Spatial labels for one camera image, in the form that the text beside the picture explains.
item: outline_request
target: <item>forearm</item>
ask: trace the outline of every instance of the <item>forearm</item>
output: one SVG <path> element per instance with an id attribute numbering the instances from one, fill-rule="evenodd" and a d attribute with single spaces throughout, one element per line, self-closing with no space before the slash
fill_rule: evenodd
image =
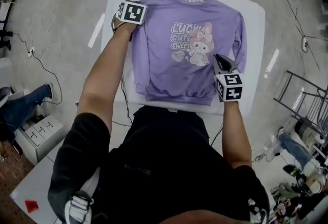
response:
<path id="1" fill-rule="evenodd" d="M 119 28 L 91 69 L 83 94 L 96 95 L 113 101 L 123 73 L 124 61 L 131 33 Z"/>
<path id="2" fill-rule="evenodd" d="M 117 29 L 91 69 L 81 94 L 77 114 L 93 113 L 111 131 L 113 102 L 122 77 L 132 28 L 124 24 Z"/>
<path id="3" fill-rule="evenodd" d="M 252 150 L 237 102 L 224 103 L 222 150 L 233 168 L 252 166 Z"/>

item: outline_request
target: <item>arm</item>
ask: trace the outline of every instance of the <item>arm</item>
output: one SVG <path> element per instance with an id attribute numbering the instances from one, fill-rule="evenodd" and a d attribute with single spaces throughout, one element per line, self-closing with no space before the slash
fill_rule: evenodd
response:
<path id="1" fill-rule="evenodd" d="M 135 24 L 120 26 L 94 64 L 83 87 L 77 115 L 92 113 L 112 130 L 113 103 L 123 74 L 128 43 Z"/>
<path id="2" fill-rule="evenodd" d="M 237 102 L 224 103 L 222 150 L 233 168 L 252 166 L 252 150 Z"/>
<path id="3" fill-rule="evenodd" d="M 65 204 L 106 160 L 113 101 L 122 76 L 133 25 L 119 27 L 92 68 L 80 98 L 77 117 L 53 167 L 49 203 L 65 220 Z"/>

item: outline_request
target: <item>person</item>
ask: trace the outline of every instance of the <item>person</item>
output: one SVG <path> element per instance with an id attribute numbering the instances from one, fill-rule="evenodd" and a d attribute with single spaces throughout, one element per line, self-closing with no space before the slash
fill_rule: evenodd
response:
<path id="1" fill-rule="evenodd" d="M 53 99 L 52 84 L 45 84 L 32 93 L 7 101 L 0 108 L 0 141 L 12 142 L 14 132 L 26 122 L 37 105 Z"/>
<path id="2" fill-rule="evenodd" d="M 314 208 L 328 195 L 328 183 L 326 183 L 319 194 L 305 197 L 302 201 L 302 208 L 297 212 L 299 219 L 303 220 Z"/>
<path id="3" fill-rule="evenodd" d="M 267 223 L 269 200 L 252 169 L 238 102 L 224 103 L 223 157 L 195 113 L 149 106 L 134 114 L 123 144 L 108 152 L 135 27 L 118 27 L 86 79 L 53 167 L 48 200 L 55 214 L 65 221 L 65 205 L 100 167 L 92 223 Z"/>
<path id="4" fill-rule="evenodd" d="M 11 50 L 10 40 L 4 41 L 5 36 L 13 36 L 13 32 L 8 32 L 6 30 L 0 30 L 0 48 L 6 46 L 8 50 Z"/>
<path id="5" fill-rule="evenodd" d="M 286 207 L 286 213 L 283 218 L 283 223 L 290 221 L 296 215 L 296 212 L 302 208 L 302 204 L 300 204 L 300 197 L 294 197 L 288 199 L 288 204 Z"/>
<path id="6" fill-rule="evenodd" d="M 303 147 L 292 139 L 291 134 L 286 133 L 284 128 L 278 130 L 280 146 L 290 153 L 300 163 L 303 174 L 306 176 L 306 184 L 313 193 L 318 193 L 326 183 L 322 175 L 320 163 Z"/>

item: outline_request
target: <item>hand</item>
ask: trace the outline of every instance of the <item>hand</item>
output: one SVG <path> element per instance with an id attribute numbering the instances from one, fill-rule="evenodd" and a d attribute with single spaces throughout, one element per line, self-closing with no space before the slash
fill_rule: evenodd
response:
<path id="1" fill-rule="evenodd" d="M 120 24 L 122 23 L 118 18 L 115 19 L 115 22 L 114 22 L 114 26 L 115 28 Z M 119 29 L 123 28 L 123 29 L 126 29 L 129 33 L 132 33 L 134 31 L 134 29 L 136 29 L 137 25 L 136 24 L 132 24 L 132 23 L 125 23 L 123 25 L 121 25 L 119 27 Z"/>

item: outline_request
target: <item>metal rack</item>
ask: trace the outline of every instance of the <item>metal rack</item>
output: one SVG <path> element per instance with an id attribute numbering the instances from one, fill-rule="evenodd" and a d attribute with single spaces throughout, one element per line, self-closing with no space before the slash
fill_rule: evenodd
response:
<path id="1" fill-rule="evenodd" d="M 314 130 L 316 133 L 320 134 L 324 139 L 327 139 L 328 136 L 328 86 L 326 89 L 322 89 L 321 87 L 315 85 L 314 83 L 308 81 L 307 79 L 287 70 L 287 74 L 289 77 L 287 79 L 286 85 L 284 86 L 282 93 L 278 98 L 273 98 L 274 101 L 280 103 L 282 106 L 287 108 L 292 112 L 292 117 L 299 120 L 302 119 L 303 123 L 307 125 L 309 128 Z M 311 92 L 310 90 L 306 90 L 306 92 L 301 92 L 301 98 L 299 105 L 293 109 L 288 105 L 282 102 L 282 99 L 286 93 L 288 86 L 293 77 L 301 79 L 306 82 L 309 86 L 311 86 L 315 92 Z M 310 108 L 305 112 L 305 115 L 301 115 L 299 112 L 301 107 L 305 107 L 305 101 L 307 103 L 311 103 Z"/>

